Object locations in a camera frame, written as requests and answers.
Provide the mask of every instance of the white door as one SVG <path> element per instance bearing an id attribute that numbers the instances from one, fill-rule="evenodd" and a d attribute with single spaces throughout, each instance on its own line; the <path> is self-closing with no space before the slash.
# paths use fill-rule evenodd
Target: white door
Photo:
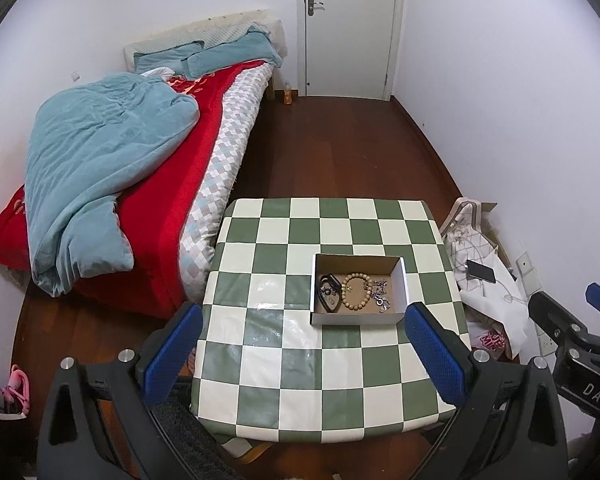
<path id="1" fill-rule="evenodd" d="M 382 99 L 395 0 L 305 0 L 306 94 Z"/>

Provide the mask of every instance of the box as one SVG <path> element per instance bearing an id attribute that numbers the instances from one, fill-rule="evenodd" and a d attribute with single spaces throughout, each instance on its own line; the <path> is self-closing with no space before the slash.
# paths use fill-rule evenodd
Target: box
<path id="1" fill-rule="evenodd" d="M 316 284 L 324 274 L 333 274 L 343 282 L 348 274 L 362 272 L 373 280 L 387 280 L 386 298 L 391 305 L 385 312 L 371 298 L 361 310 L 349 310 L 343 304 L 337 312 L 327 312 L 316 293 Z M 409 304 L 409 289 L 404 260 L 398 256 L 350 256 L 314 254 L 311 276 L 312 325 L 392 325 L 404 317 Z"/>

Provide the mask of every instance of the door frame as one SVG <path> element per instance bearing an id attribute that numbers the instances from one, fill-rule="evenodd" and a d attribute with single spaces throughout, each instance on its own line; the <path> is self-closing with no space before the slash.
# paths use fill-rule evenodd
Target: door frame
<path id="1" fill-rule="evenodd" d="M 298 8 L 298 95 L 306 95 L 306 7 L 305 0 L 296 0 Z M 394 20 L 391 30 L 391 45 L 387 63 L 386 83 L 382 100 L 388 101 L 394 88 L 395 67 L 398 61 L 398 47 L 402 37 L 402 16 L 405 0 L 394 1 Z"/>

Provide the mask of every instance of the metal bolt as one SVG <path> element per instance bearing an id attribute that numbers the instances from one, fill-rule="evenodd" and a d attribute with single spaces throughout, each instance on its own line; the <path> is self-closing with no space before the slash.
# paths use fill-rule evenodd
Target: metal bolt
<path id="1" fill-rule="evenodd" d="M 74 365 L 74 363 L 75 360 L 73 357 L 65 357 L 64 359 L 62 359 L 62 361 L 60 361 L 60 367 L 62 368 L 62 370 L 68 370 Z"/>
<path id="2" fill-rule="evenodd" d="M 545 358 L 540 356 L 534 357 L 534 364 L 536 365 L 536 368 L 540 368 L 541 370 L 548 367 Z"/>
<path id="3" fill-rule="evenodd" d="M 485 363 L 489 360 L 490 356 L 486 350 L 478 349 L 474 351 L 474 359 L 479 363 Z"/>
<path id="4" fill-rule="evenodd" d="M 136 353 L 131 348 L 127 348 L 118 354 L 118 361 L 128 363 L 134 357 L 136 357 Z"/>

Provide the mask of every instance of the checkered tablecloth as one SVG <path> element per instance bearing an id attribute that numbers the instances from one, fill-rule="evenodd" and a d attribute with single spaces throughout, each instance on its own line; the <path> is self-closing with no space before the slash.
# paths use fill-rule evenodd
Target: checkered tablecloth
<path id="1" fill-rule="evenodd" d="M 448 416 L 404 333 L 312 326 L 315 253 L 402 256 L 410 301 L 468 345 L 464 310 L 424 202 L 240 199 L 216 245 L 203 303 L 191 409 L 213 434 L 340 442 Z"/>

